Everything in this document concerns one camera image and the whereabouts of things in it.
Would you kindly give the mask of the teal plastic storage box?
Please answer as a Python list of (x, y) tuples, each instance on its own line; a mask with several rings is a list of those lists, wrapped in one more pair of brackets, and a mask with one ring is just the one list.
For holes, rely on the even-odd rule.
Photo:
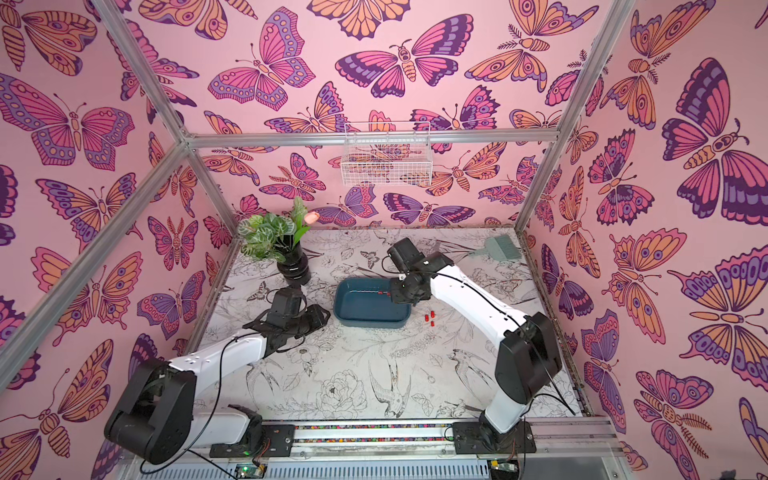
[(333, 314), (346, 327), (399, 329), (410, 318), (411, 305), (392, 300), (387, 278), (352, 277), (339, 283)]

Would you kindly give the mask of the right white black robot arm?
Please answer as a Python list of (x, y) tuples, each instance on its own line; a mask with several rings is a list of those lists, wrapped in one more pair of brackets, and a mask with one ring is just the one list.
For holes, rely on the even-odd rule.
[(562, 368), (550, 318), (529, 315), (491, 295), (456, 266), (435, 272), (412, 270), (389, 281), (396, 304), (417, 305), (437, 299), (474, 325), (497, 350), (497, 392), (481, 414), (481, 423), (501, 435), (523, 418), (541, 390)]

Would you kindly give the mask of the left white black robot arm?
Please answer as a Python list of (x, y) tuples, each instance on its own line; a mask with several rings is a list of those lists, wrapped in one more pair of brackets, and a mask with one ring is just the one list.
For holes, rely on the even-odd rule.
[(255, 453), (264, 448), (262, 416), (245, 406), (219, 408), (223, 380), (288, 341), (324, 328), (331, 313), (312, 304), (294, 316), (265, 310), (234, 335), (171, 360), (148, 359), (131, 374), (104, 428), (112, 444), (165, 466), (195, 448)]

